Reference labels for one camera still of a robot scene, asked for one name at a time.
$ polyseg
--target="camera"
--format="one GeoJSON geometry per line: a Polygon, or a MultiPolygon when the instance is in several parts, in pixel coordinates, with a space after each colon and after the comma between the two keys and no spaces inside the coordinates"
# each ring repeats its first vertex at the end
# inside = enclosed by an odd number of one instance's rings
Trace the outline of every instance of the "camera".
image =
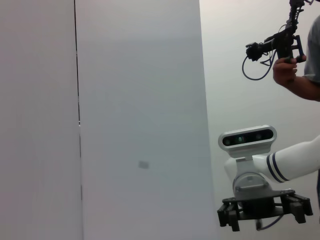
{"type": "Polygon", "coordinates": [[[220,135],[218,144],[230,157],[236,159],[268,153],[276,139],[276,129],[263,125],[225,132],[220,135]]]}

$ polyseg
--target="gray sleeve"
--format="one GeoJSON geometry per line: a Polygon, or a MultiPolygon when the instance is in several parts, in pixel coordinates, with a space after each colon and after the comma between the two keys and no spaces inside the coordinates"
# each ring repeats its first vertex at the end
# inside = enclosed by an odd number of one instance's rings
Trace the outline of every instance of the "gray sleeve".
{"type": "Polygon", "coordinates": [[[315,83],[320,83],[320,17],[318,17],[309,32],[304,77],[315,83]]]}

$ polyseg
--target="handheld camera mount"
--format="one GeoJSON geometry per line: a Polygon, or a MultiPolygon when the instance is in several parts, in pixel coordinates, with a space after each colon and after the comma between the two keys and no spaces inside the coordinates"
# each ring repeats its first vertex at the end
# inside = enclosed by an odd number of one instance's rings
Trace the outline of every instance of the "handheld camera mount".
{"type": "Polygon", "coordinates": [[[305,2],[307,2],[309,5],[311,5],[314,1],[308,1],[308,0],[290,0],[290,14],[289,19],[286,21],[285,29],[283,31],[280,31],[270,37],[268,37],[266,40],[264,40],[263,43],[250,43],[246,45],[246,58],[243,61],[242,64],[242,72],[244,76],[250,80],[261,80],[263,79],[270,71],[276,53],[279,59],[286,58],[286,63],[291,63],[291,59],[294,58],[293,50],[298,50],[299,55],[296,57],[297,63],[302,63],[305,60],[303,59],[304,51],[301,45],[301,39],[299,35],[294,35],[297,28],[298,28],[298,17],[301,12],[304,10],[302,7],[305,5],[305,2]],[[265,61],[261,61],[260,63],[263,65],[266,65],[269,67],[268,71],[263,77],[260,78],[251,78],[248,77],[244,70],[244,65],[247,59],[254,61],[258,61],[263,55],[267,56],[270,54],[270,58],[265,61]]]}

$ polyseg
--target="black stripe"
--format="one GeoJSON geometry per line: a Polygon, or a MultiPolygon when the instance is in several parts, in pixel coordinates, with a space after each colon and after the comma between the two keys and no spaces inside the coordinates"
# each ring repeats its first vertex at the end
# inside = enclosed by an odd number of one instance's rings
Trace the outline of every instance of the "black stripe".
{"type": "Polygon", "coordinates": [[[272,162],[273,162],[273,166],[274,166],[276,172],[279,174],[279,176],[280,176],[283,180],[289,181],[288,179],[286,179],[286,178],[282,175],[282,173],[280,172],[280,170],[279,170],[279,168],[278,168],[278,166],[277,166],[277,162],[276,162],[276,152],[275,152],[275,153],[273,154],[273,156],[272,156],[272,162]]]}
{"type": "Polygon", "coordinates": [[[277,178],[277,176],[275,175],[274,171],[272,170],[271,168],[271,165],[270,165],[270,155],[268,155],[266,157],[266,164],[268,165],[268,168],[269,168],[269,172],[271,173],[272,177],[277,180],[279,183],[283,183],[283,181],[280,181],[279,178],[277,178]]]}

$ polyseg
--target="white panel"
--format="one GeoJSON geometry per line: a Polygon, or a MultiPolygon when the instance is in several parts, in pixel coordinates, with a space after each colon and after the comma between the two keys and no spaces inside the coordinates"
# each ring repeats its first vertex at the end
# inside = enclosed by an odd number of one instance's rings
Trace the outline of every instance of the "white panel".
{"type": "Polygon", "coordinates": [[[0,32],[0,239],[80,240],[73,0],[1,0],[0,32]]]}
{"type": "MultiPolygon", "coordinates": [[[[320,3],[314,2],[304,9],[297,33],[301,35],[306,51],[309,28],[319,15],[320,3]]],[[[320,134],[320,105],[300,99],[280,87],[274,83],[272,73],[254,82],[246,79],[241,71],[245,46],[263,42],[278,32],[289,18],[289,0],[200,0],[200,11],[214,202],[218,207],[222,199],[233,196],[232,183],[224,172],[228,155],[218,146],[219,135],[225,131],[271,125],[278,133],[272,151],[278,151],[320,134]]],[[[267,67],[249,61],[245,67],[252,77],[261,77],[267,70],[267,67]]],[[[303,69],[304,64],[299,64],[298,74],[303,74],[303,69]]],[[[311,198],[314,216],[307,217],[307,224],[298,224],[292,215],[288,215],[269,230],[257,232],[254,221],[244,221],[240,223],[241,232],[221,228],[221,239],[319,239],[316,185],[316,173],[282,185],[272,185],[277,190],[292,188],[311,198]]]]}
{"type": "Polygon", "coordinates": [[[85,240],[212,240],[197,0],[77,0],[85,240]]]}

